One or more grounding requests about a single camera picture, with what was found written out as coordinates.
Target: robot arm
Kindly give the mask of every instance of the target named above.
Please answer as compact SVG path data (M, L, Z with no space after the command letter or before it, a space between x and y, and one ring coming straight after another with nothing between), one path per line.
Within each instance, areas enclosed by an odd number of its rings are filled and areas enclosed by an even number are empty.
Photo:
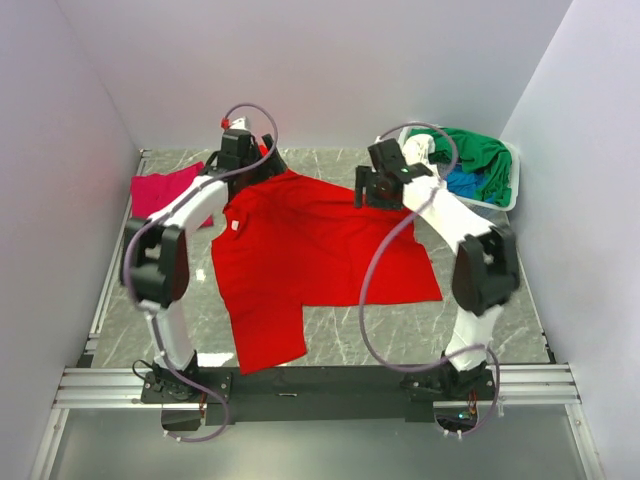
M489 345L502 305L520 285L513 233L476 215L442 188L442 180L416 150L402 151L396 140L389 139L369 147L369 154L373 168L356 169L356 207L362 205L366 192L368 206L418 211L435 190L433 202L420 216L456 254L452 291L459 306L445 355L472 345ZM483 368L485 359L485 352L476 350L450 362L457 372L469 372Z
M270 135L265 135L262 140L267 148L272 147L273 140ZM188 370L195 362L196 352L189 340L182 305L182 297L189 283L187 239L207 218L222 213L227 202L240 190L283 173L286 165L277 150L274 150L266 162L245 174L230 176L213 183L208 182L222 172L237 170L257 162L260 158L262 153L255 138L247 130L246 120L236 120L225 130L220 150L212 154L205 168L187 190L149 218L131 218L125 226L126 251L136 232L147 223L171 213L166 220L146 231L133 246L130 268L135 294L145 312L154 343L154 361L163 369L167 368L165 358L168 358L171 365L179 371ZM177 208L190 195L193 197ZM121 282L124 259L123 255L120 268ZM152 325L154 317L164 349L158 345Z

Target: white basket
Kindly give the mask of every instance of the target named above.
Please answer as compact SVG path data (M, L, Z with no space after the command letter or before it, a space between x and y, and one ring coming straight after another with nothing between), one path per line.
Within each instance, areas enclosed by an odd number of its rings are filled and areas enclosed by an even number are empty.
M407 141L407 137L409 136L409 132L416 127L404 127L400 131L400 136L398 137L398 143L402 147L404 143ZM511 154L511 171L509 172L509 187L511 188L511 200L509 201L509 205L506 207L500 207L498 205L494 205L493 203L486 203L480 200L474 200L472 198L460 197L455 195L462 203L465 205L478 205L484 208L490 208L492 210L500 210L503 212L508 212L516 206L516 199L518 198L518 185L520 184L520 155L516 150L516 147L507 142L502 142L509 153Z

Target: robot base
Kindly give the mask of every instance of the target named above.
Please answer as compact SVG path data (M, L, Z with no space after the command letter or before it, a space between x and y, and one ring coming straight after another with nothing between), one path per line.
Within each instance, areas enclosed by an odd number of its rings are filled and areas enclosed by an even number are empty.
M222 407L170 372L154 365L147 373L142 403L206 403L206 425L220 425ZM407 422L434 422L433 402L493 399L493 373L485 365L457 374L446 364L426 373L405 375L382 366L276 367L251 375L238 368L193 368L185 374L224 394L232 422L309 421L404 418ZM198 410L163 413L171 431L194 431L201 424Z

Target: floor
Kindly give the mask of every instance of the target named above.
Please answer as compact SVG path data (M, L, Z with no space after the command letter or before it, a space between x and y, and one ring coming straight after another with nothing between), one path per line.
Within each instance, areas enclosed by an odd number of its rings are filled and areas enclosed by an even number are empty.
M356 165L370 162L364 149L284 149L281 153L294 171L349 188L354 185ZM208 150L147 152L142 171L169 173L205 161L209 154ZM502 212L482 211L494 223L508 222ZM192 278L184 298L185 316L199 362L206 366L237 365L229 315L218 293L210 256L211 239L224 228L224 218L216 218L214 227L198 231L188 245ZM450 288L453 254L421 220L416 223L416 239L425 245L433 262L444 301L367 308L373 344L394 363L437 359L450 339L455 319ZM108 281L92 366L129 367L139 358L151 361L153 349L145 320L132 307L116 276ZM304 322L308 354L291 365L376 363L360 337L357 308L305 307ZM531 292L523 282L496 324L494 350L504 363L547 363L545 344Z

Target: white cloth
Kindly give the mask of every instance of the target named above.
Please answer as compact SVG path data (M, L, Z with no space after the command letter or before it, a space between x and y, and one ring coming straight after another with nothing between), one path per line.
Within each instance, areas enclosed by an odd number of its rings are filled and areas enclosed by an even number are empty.
M407 165L415 165L416 163L423 163L431 170L437 177L438 167L429 163L429 154L435 152L436 142L431 135L421 133L409 137L409 139L402 146L402 154L404 155Z

